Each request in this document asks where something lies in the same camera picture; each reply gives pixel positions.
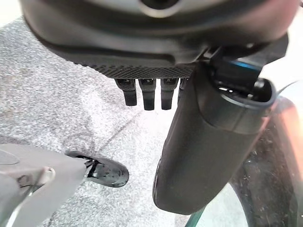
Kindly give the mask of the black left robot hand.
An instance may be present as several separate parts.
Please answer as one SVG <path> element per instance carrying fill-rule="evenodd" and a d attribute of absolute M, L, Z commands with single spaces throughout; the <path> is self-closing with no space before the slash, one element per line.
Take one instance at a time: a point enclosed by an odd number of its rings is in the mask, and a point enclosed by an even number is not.
<path fill-rule="evenodd" d="M 22 0 L 35 37 L 116 81 L 127 105 L 179 101 L 159 160 L 155 205 L 189 215 L 232 178 L 276 104 L 263 67 L 285 56 L 298 0 Z"/>

